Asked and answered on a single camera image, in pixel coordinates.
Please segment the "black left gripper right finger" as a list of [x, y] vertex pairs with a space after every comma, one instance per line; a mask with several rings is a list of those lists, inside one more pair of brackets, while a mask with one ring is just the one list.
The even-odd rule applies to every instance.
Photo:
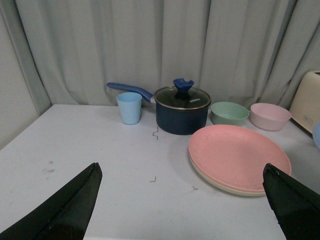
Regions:
[[320, 238], [320, 195], [268, 163], [263, 170], [268, 203], [287, 240]]

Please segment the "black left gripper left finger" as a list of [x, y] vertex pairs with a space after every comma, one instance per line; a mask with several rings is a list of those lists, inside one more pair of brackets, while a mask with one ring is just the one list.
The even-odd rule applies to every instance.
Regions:
[[92, 217], [102, 170], [92, 163], [32, 212], [0, 233], [2, 240], [82, 240]]

